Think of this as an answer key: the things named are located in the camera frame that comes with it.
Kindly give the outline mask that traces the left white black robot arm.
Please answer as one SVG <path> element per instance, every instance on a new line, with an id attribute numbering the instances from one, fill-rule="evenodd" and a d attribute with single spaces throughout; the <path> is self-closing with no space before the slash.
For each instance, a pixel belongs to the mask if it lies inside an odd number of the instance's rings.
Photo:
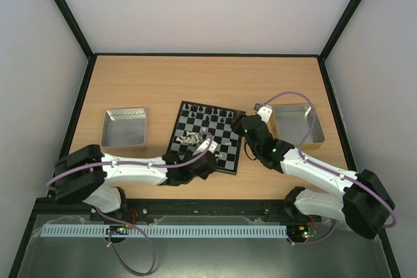
<path id="1" fill-rule="evenodd" d="M 46 187 L 59 204 L 84 202 L 105 214 L 126 209 L 122 184 L 181 186 L 216 171 L 218 144 L 204 140 L 194 152 L 170 152 L 150 159 L 123 158 L 103 153 L 99 145 L 85 146 L 55 164 Z"/>

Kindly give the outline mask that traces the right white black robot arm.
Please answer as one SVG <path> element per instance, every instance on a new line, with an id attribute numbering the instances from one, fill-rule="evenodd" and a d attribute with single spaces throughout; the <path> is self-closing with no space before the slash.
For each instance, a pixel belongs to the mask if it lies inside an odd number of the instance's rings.
<path id="1" fill-rule="evenodd" d="M 237 113 L 231 127 L 245 138 L 252 154 L 267 169 L 295 176 L 323 189 L 315 193 L 294 188 L 284 204 L 285 215 L 299 220 L 319 215 L 345 223 L 363 238 L 374 239 L 394 218 L 395 204 L 372 171 L 343 170 L 303 154 L 297 147 L 273 137 L 266 125 L 270 113 Z"/>

